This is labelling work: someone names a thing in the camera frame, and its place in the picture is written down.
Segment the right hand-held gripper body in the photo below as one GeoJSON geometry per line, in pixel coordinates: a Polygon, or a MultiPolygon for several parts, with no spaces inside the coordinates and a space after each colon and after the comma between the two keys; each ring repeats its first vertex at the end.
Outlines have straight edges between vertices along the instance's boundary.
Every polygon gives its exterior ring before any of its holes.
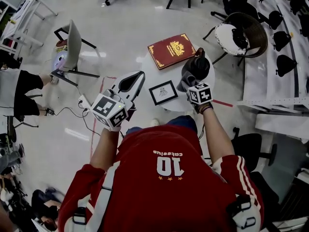
{"type": "Polygon", "coordinates": [[[192,104],[205,104],[212,101],[211,87],[207,83],[199,83],[187,90],[188,100],[192,104]]]}

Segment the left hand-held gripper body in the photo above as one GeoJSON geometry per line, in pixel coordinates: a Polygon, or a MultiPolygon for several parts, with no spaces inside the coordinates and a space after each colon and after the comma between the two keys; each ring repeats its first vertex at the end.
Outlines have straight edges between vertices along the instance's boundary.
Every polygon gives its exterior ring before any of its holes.
{"type": "Polygon", "coordinates": [[[122,122],[131,119],[135,111],[134,102],[122,97],[112,89],[98,94],[91,106],[91,112],[96,120],[108,127],[121,126],[122,122]]]}

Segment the grey cloth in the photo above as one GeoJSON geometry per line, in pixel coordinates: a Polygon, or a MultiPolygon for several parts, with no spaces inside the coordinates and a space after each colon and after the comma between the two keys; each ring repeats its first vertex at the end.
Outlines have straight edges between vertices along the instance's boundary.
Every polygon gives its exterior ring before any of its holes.
{"type": "Polygon", "coordinates": [[[186,93],[189,87],[194,87],[198,84],[199,82],[196,77],[193,76],[189,71],[186,71],[182,75],[181,80],[176,88],[178,91],[186,93]]]}

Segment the black vase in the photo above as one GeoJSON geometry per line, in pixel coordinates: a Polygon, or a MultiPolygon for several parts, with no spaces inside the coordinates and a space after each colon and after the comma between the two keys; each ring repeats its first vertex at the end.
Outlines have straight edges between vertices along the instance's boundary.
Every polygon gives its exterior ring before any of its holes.
{"type": "Polygon", "coordinates": [[[196,80],[204,80],[209,74],[210,66],[205,50],[200,47],[195,55],[184,64],[182,78],[193,76],[196,80]]]}

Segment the person's left forearm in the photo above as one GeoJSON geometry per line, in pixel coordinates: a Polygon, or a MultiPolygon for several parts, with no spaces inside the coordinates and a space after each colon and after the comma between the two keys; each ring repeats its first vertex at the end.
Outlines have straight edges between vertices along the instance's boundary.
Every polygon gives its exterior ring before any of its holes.
{"type": "Polygon", "coordinates": [[[112,165],[118,147],[119,132],[103,129],[98,145],[90,159],[90,165],[107,171],[112,165]]]}

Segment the person's blue shorts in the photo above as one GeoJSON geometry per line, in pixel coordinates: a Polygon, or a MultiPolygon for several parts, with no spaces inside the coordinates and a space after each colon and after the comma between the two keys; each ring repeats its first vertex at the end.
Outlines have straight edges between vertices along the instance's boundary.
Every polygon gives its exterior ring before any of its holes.
{"type": "MultiPolygon", "coordinates": [[[[174,118],[172,120],[170,120],[169,122],[167,122],[165,125],[169,125],[169,126],[178,126],[178,127],[186,127],[188,129],[191,129],[192,131],[194,131],[197,134],[197,126],[196,126],[196,122],[195,120],[189,116],[179,116],[177,118],[174,118]]],[[[129,135],[130,133],[134,133],[137,131],[142,130],[143,128],[141,127],[132,127],[130,129],[128,129],[126,131],[126,135],[129,135]]]]}

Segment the red book with gold ornament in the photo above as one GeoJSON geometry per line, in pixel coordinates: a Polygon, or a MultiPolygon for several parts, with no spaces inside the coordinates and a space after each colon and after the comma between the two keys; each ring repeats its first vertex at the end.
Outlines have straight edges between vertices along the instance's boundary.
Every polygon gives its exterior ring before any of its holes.
{"type": "Polygon", "coordinates": [[[148,51],[159,70],[187,60],[196,53],[185,33],[151,44],[148,46],[148,51]]]}

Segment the white seat cushion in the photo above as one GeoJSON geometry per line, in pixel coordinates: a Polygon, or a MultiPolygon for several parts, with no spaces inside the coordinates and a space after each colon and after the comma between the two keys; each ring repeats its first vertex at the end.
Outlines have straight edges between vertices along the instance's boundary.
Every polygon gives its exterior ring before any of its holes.
{"type": "Polygon", "coordinates": [[[236,45],[233,40],[232,30],[236,29],[231,24],[221,23],[215,27],[214,35],[219,46],[228,54],[233,56],[244,55],[246,50],[236,45]]]}

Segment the white shelving rack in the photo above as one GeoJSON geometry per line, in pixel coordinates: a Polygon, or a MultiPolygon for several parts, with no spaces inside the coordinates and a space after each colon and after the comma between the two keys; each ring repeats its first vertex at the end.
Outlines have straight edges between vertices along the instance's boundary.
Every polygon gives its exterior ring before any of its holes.
{"type": "Polygon", "coordinates": [[[268,17],[278,11],[283,21],[266,31],[268,47],[256,57],[245,60],[245,79],[242,103],[259,109],[309,111],[309,38],[304,37],[299,15],[293,14],[287,0],[249,0],[258,12],[268,17]],[[288,56],[296,61],[296,67],[280,77],[277,73],[277,57],[288,56]]]}

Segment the white purple floor device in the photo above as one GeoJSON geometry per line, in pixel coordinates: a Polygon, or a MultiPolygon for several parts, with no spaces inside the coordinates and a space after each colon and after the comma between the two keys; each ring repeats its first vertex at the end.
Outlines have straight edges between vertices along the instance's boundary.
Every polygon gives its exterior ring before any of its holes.
{"type": "Polygon", "coordinates": [[[67,67],[65,67],[66,58],[67,58],[68,52],[63,50],[60,52],[57,52],[57,54],[52,59],[52,75],[55,74],[62,74],[69,71],[67,67]]]}

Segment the dark wicker chair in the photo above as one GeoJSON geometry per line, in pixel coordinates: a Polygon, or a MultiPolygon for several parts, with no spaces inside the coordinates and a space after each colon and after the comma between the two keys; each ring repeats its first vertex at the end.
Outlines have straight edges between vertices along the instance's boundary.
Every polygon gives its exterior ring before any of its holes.
{"type": "MultiPolygon", "coordinates": [[[[268,37],[263,26],[253,17],[243,13],[233,13],[227,16],[222,23],[231,24],[238,29],[241,29],[248,41],[248,47],[244,55],[236,56],[239,58],[238,65],[240,65],[245,58],[256,58],[262,55],[268,47],[268,37]]],[[[205,40],[212,32],[213,27],[206,36],[203,37],[205,40]]],[[[228,53],[224,53],[218,57],[212,63],[215,64],[224,58],[228,53]]]]}

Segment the white body harness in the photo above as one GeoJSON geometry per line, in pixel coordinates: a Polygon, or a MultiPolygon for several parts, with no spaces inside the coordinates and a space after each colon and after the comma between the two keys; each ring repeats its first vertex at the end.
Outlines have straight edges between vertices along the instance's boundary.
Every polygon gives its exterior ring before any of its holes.
{"type": "MultiPolygon", "coordinates": [[[[98,232],[112,194],[115,171],[120,161],[113,164],[105,174],[96,205],[91,206],[90,195],[78,201],[77,210],[66,221],[64,232],[98,232]]],[[[261,216],[257,206],[246,197],[238,196],[228,211],[232,217],[237,232],[260,232],[261,216]]]]}

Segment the row of black bags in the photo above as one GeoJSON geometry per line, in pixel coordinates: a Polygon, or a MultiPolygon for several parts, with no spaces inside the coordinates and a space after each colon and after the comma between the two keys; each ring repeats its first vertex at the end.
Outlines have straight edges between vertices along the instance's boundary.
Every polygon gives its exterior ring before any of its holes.
{"type": "Polygon", "coordinates": [[[276,75],[283,77],[299,68],[300,74],[309,77],[309,14],[302,13],[305,0],[259,0],[263,2],[268,2],[271,10],[268,15],[258,11],[258,19],[274,31],[274,50],[279,52],[287,45],[291,48],[292,57],[277,56],[276,75]]]}

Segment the person's red shirt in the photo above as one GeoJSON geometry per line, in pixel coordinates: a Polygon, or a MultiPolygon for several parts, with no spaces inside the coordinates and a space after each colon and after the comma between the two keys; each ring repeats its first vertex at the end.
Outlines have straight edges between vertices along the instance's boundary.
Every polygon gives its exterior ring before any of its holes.
{"type": "Polygon", "coordinates": [[[208,166],[197,133],[163,125],[126,136],[99,232],[236,232],[227,207],[243,196],[264,214],[244,158],[208,166]]]}

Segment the white desk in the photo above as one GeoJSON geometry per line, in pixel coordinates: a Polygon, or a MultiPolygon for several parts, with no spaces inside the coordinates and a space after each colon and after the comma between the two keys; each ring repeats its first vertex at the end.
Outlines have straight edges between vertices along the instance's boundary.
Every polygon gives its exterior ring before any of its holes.
{"type": "Polygon", "coordinates": [[[58,12],[55,12],[49,5],[45,3],[44,0],[25,0],[19,11],[13,14],[5,26],[4,31],[0,36],[0,42],[5,39],[10,39],[20,44],[27,45],[26,43],[23,43],[19,40],[19,38],[23,38],[30,43],[43,46],[42,42],[25,34],[25,30],[27,29],[27,26],[34,15],[39,17],[41,20],[45,19],[45,17],[37,12],[37,9],[40,5],[43,5],[45,8],[47,8],[54,16],[58,16],[58,12]]]}

